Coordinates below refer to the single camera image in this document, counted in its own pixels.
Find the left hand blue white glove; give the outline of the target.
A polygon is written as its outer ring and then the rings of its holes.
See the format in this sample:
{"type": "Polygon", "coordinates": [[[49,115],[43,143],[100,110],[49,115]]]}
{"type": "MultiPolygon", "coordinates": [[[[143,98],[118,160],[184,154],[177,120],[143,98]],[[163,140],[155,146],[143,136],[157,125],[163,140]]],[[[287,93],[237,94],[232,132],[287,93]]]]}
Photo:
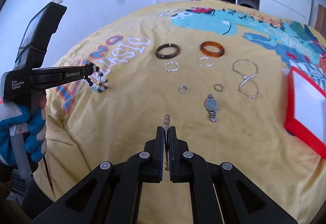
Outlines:
{"type": "Polygon", "coordinates": [[[33,114],[23,105],[14,102],[1,103],[1,164],[15,166],[16,160],[11,144],[15,134],[30,135],[24,141],[24,149],[33,162],[38,163],[46,153],[46,97],[41,95],[33,114]]]}

